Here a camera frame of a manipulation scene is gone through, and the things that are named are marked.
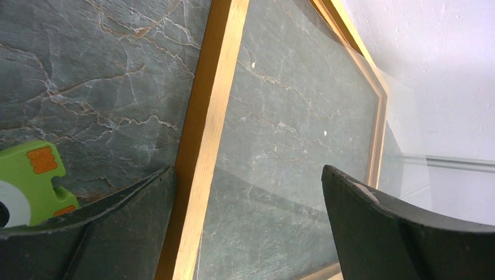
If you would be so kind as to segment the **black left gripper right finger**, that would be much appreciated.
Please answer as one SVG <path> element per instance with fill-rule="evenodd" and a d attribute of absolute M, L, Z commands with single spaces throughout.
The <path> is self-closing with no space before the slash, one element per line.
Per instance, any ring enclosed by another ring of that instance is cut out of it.
<path fill-rule="evenodd" d="M 321 181 L 344 279 L 494 278 L 494 226 L 428 211 L 331 165 Z"/>

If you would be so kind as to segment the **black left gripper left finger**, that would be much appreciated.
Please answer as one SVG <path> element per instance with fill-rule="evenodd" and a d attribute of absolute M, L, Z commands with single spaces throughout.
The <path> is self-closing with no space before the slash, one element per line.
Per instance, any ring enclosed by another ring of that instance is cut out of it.
<path fill-rule="evenodd" d="M 36 226 L 1 230 L 2 279 L 153 279 L 176 193 L 160 169 Z"/>

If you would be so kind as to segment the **wooden picture frame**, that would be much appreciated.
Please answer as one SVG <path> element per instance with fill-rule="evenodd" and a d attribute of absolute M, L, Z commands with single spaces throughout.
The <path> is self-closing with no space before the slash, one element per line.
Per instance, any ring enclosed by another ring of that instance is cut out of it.
<path fill-rule="evenodd" d="M 377 185 L 386 98 L 341 1 L 212 1 L 156 279 L 335 278 L 322 168 Z"/>

